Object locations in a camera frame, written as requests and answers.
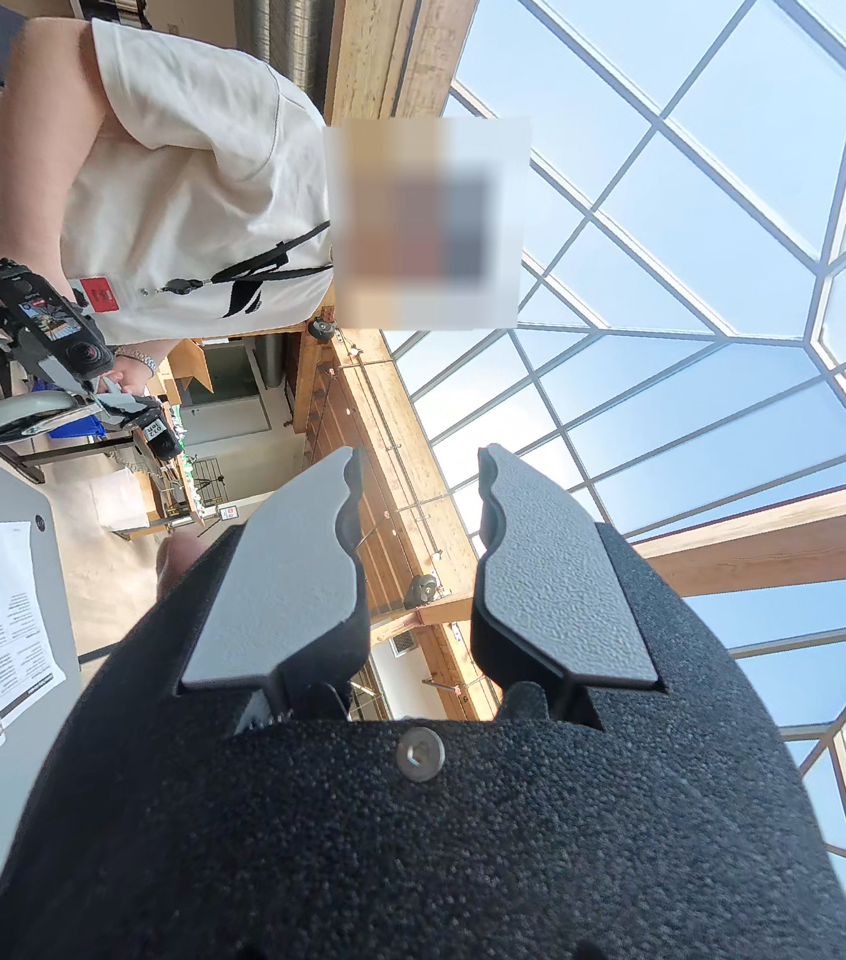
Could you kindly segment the metal ventilation duct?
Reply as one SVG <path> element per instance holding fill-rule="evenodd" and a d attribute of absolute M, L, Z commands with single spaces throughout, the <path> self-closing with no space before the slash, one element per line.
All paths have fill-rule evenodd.
<path fill-rule="evenodd" d="M 335 1 L 235 1 L 237 49 L 324 103 Z"/>

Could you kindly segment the person's left hand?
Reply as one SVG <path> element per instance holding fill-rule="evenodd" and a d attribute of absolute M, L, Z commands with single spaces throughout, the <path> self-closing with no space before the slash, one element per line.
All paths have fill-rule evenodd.
<path fill-rule="evenodd" d="M 188 530 L 173 530 L 169 533 L 160 544 L 156 555 L 157 603 L 174 588 L 205 550 L 206 543 Z"/>

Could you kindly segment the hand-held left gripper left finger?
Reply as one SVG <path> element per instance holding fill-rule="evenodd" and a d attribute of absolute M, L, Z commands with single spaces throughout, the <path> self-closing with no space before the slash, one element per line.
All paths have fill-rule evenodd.
<path fill-rule="evenodd" d="M 183 690 L 259 692 L 267 720 L 347 717 L 352 678 L 369 658 L 363 463 L 357 449 L 333 450 L 243 524 Z"/>

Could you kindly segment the large grey wheel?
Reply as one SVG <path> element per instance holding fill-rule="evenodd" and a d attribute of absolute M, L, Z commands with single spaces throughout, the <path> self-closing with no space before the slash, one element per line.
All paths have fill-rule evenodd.
<path fill-rule="evenodd" d="M 0 447 L 32 439 L 63 426 L 82 410 L 64 390 L 37 390 L 0 400 Z"/>

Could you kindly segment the wooden roof beam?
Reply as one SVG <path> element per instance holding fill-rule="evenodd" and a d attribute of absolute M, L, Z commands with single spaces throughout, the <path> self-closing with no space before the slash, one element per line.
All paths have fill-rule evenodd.
<path fill-rule="evenodd" d="M 682 597 L 846 580 L 846 485 L 633 544 Z"/>

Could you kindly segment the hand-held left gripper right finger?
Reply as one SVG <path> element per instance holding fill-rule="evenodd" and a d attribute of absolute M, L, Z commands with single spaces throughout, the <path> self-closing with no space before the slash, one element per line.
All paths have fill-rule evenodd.
<path fill-rule="evenodd" d="M 534 684 L 550 719 L 602 730 L 591 689 L 647 691 L 659 676 L 597 523 L 500 444 L 477 461 L 472 656 L 504 693 Z"/>

